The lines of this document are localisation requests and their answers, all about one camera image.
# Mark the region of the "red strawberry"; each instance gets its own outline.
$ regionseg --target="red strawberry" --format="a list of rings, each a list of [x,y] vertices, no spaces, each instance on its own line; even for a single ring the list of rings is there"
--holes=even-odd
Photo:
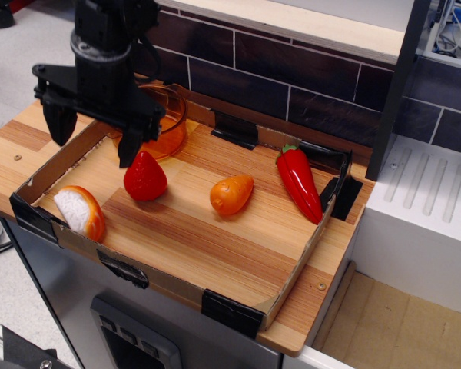
[[[166,174],[152,155],[140,151],[124,174],[124,188],[136,201],[155,200],[166,191]]]

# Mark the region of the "floor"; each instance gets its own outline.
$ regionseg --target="floor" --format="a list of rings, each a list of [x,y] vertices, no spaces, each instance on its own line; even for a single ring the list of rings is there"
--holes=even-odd
[[[0,29],[0,127],[35,100],[34,64],[75,63],[73,16],[72,0],[35,0]],[[0,324],[79,367],[14,249],[0,254]]]

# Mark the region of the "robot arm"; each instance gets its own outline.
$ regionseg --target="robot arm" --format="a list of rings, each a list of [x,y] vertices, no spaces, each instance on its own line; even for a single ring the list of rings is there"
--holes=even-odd
[[[164,108],[136,85],[131,45],[137,40],[157,52],[145,32],[157,24],[153,0],[77,0],[70,45],[75,66],[35,65],[35,97],[41,100],[53,140],[64,145],[81,113],[123,131],[120,167],[131,165],[142,142],[157,140]]]

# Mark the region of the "red chili pepper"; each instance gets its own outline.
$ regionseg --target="red chili pepper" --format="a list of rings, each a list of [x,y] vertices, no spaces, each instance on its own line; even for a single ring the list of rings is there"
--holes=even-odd
[[[124,174],[124,188],[136,201],[155,200],[166,191],[167,177],[152,155],[140,151]]]
[[[285,188],[297,207],[314,224],[319,224],[323,209],[306,154],[296,146],[285,145],[276,163]]]

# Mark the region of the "wall backsplash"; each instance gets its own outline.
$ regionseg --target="wall backsplash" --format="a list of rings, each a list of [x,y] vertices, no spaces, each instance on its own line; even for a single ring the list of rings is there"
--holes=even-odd
[[[393,66],[163,7],[159,79],[372,147]],[[154,71],[143,48],[135,70]]]
[[[420,58],[394,132],[461,152],[461,68]]]

